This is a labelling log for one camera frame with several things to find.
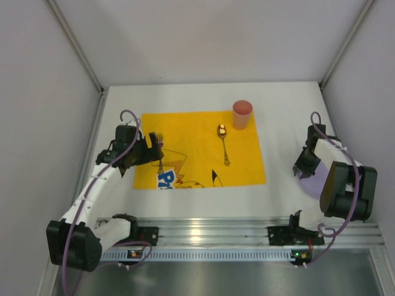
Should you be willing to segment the purple metal fork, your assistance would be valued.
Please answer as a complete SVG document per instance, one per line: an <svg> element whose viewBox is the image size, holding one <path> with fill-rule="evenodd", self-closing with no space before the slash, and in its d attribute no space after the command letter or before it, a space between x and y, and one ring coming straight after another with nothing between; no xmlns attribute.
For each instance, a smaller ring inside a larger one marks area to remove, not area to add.
<svg viewBox="0 0 395 296"><path fill-rule="evenodd" d="M162 159L164 156L164 154L162 152L162 148L164 146L164 139L163 139L162 133L157 133L156 138L157 138L157 143L158 143L160 154L161 154L161 158L159 160L159 165L158 165L158 175L162 175L164 173L163 163L162 163Z"/></svg>

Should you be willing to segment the yellow printed cloth placemat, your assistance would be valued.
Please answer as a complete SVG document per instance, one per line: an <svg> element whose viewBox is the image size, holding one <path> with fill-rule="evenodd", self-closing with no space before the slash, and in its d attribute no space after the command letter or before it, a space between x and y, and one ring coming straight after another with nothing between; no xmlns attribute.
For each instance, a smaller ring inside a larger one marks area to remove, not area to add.
<svg viewBox="0 0 395 296"><path fill-rule="evenodd" d="M137 166L135 189L202 189L250 186L266 183L265 168L255 119L247 127L233 127L231 111L145 113L143 133L162 133L163 169L159 161ZM230 166L224 164L222 140L217 127L227 129L225 144Z"/></svg>

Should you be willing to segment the gold metal spoon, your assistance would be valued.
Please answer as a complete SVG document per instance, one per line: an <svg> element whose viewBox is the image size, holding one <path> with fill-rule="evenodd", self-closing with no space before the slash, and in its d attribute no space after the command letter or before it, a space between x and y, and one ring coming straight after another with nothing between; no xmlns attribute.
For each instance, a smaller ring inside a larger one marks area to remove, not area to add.
<svg viewBox="0 0 395 296"><path fill-rule="evenodd" d="M227 136L227 129L225 127L224 124L219 124L217 127L217 135L218 137L222 140L223 143L223 151L224 151L224 164L225 166L230 166L230 160L228 158L228 154L227 154L227 148L226 148L226 144L225 144L225 139Z"/></svg>

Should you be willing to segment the pink plastic cup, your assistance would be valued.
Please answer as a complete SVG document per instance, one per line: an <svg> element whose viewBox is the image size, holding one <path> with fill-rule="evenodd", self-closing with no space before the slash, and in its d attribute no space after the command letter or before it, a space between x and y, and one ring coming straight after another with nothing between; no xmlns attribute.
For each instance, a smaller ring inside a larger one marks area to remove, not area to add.
<svg viewBox="0 0 395 296"><path fill-rule="evenodd" d="M253 106L249 101L239 100L233 104L233 127L243 130L247 127L253 113Z"/></svg>

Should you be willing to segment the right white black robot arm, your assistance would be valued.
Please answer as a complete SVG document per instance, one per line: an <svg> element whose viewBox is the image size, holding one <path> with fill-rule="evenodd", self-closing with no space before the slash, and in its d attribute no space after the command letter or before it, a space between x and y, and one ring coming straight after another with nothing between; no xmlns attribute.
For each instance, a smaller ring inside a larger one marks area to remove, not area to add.
<svg viewBox="0 0 395 296"><path fill-rule="evenodd" d="M319 210L299 212L303 228L317 223L320 235L334 238L350 222L370 218L377 170L354 160L340 139L326 134L325 125L308 127L293 173L302 190L319 199Z"/></svg>

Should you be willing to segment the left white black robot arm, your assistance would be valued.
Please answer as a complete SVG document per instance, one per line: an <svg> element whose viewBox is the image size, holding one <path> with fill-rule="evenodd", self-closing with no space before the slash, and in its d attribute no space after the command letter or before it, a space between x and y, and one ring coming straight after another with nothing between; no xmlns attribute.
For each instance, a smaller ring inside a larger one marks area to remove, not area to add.
<svg viewBox="0 0 395 296"><path fill-rule="evenodd" d="M159 161L163 157L156 133L143 136L135 125L119 125L115 138L95 161L86 186L59 221L46 228L51 263L82 271L94 271L102 254L120 242L139 242L136 217L111 210L108 222L97 226L103 210L115 199L113 190L131 167Z"/></svg>

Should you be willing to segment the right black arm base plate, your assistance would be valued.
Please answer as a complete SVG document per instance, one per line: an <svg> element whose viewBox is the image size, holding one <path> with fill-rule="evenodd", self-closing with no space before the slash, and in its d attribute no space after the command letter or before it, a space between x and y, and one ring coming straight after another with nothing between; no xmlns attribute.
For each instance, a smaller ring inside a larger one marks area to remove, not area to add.
<svg viewBox="0 0 395 296"><path fill-rule="evenodd" d="M325 244L324 238L317 231L310 231L300 227L269 226L267 228L269 244L271 246L294 246L312 243L313 246Z"/></svg>

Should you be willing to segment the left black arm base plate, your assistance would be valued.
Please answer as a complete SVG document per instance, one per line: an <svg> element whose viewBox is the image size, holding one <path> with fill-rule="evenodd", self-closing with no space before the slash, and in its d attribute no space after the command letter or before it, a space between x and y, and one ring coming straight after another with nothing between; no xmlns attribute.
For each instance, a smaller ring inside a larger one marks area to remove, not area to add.
<svg viewBox="0 0 395 296"><path fill-rule="evenodd" d="M139 226L132 235L133 241L145 241L156 246L159 239L159 228L154 226Z"/></svg>

